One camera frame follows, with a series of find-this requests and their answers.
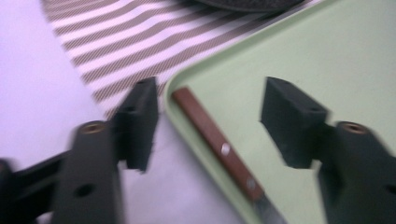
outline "wooden knife handle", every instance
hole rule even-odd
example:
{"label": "wooden knife handle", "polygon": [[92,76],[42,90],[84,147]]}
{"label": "wooden knife handle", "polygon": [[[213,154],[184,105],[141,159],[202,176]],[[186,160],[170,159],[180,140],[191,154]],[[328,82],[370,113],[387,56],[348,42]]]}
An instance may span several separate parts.
{"label": "wooden knife handle", "polygon": [[264,194],[259,182],[239,159],[233,146],[205,112],[205,109],[201,107],[192,92],[188,88],[181,88],[174,91],[172,97],[205,139],[236,185],[251,201],[259,200]]}

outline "striped cloth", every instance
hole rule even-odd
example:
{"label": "striped cloth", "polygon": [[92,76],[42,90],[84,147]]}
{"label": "striped cloth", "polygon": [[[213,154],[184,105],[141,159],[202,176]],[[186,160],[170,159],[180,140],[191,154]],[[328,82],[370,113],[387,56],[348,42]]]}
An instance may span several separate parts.
{"label": "striped cloth", "polygon": [[48,20],[94,100],[106,111],[140,79],[159,92],[181,68],[268,25],[267,15],[193,0],[42,0]]}

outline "green cutting board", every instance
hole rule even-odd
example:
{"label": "green cutting board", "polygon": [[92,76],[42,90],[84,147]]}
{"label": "green cutting board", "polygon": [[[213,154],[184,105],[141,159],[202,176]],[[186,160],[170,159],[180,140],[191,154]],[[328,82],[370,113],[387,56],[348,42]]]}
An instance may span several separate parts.
{"label": "green cutting board", "polygon": [[175,75],[165,111],[247,223],[260,223],[171,93],[188,86],[289,223],[326,223],[312,170],[285,166],[259,123],[265,77],[286,79],[330,108],[329,123],[374,129],[396,149],[396,1],[326,0]]}

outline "knife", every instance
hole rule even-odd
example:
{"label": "knife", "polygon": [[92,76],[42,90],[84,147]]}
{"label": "knife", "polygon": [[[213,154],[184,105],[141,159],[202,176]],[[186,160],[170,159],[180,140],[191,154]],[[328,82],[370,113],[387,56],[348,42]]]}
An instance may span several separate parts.
{"label": "knife", "polygon": [[224,136],[212,118],[206,113],[193,93],[187,88],[172,92],[173,99],[189,118],[195,129],[205,139],[224,169],[238,188],[253,203],[262,223],[286,224],[287,221],[267,198],[260,183],[239,159],[230,141]]}

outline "metal blade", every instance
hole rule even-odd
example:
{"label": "metal blade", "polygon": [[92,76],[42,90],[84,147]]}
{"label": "metal blade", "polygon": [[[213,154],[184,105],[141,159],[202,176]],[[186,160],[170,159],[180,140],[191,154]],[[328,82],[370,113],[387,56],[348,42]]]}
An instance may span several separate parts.
{"label": "metal blade", "polygon": [[262,195],[262,197],[254,203],[254,209],[262,219],[263,224],[288,223],[265,195]]}

